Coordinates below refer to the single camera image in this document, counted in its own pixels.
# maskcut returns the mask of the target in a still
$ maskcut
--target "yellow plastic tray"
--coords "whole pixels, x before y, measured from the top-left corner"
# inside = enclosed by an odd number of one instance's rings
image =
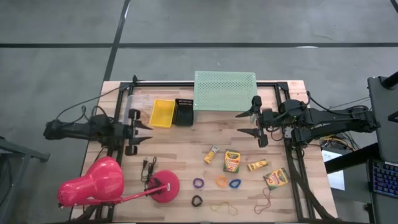
[[[149,124],[156,127],[169,128],[172,126],[175,108],[174,100],[155,100]]]

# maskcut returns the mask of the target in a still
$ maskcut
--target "small crayon box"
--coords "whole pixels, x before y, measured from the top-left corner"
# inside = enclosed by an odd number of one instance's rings
[[[248,168],[250,171],[253,171],[258,168],[265,167],[266,165],[268,165],[268,162],[265,159],[263,159],[257,162],[253,162],[252,164],[248,164]]]
[[[225,150],[224,171],[239,172],[239,165],[241,163],[241,153],[236,150]]]
[[[210,164],[211,160],[214,159],[216,156],[216,153],[218,152],[219,147],[218,146],[212,146],[210,151],[207,153],[205,156],[205,161]]]
[[[271,173],[265,175],[263,178],[267,182],[270,190],[285,185],[290,181],[285,168],[272,171]]]

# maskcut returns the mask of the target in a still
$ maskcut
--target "black mesh basket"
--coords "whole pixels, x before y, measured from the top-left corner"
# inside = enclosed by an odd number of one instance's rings
[[[193,100],[175,99],[173,124],[176,126],[193,125]]]

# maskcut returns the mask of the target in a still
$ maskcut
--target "mint green crate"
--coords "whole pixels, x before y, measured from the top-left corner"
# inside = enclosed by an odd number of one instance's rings
[[[195,72],[194,111],[247,111],[255,95],[255,73]]]

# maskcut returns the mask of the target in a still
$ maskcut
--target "lamp shade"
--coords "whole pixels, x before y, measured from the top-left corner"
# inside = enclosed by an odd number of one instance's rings
[[[58,190],[58,201],[63,206],[84,204],[87,198],[112,200],[122,195],[123,173],[119,164],[109,156],[98,159],[84,176],[69,180]]]

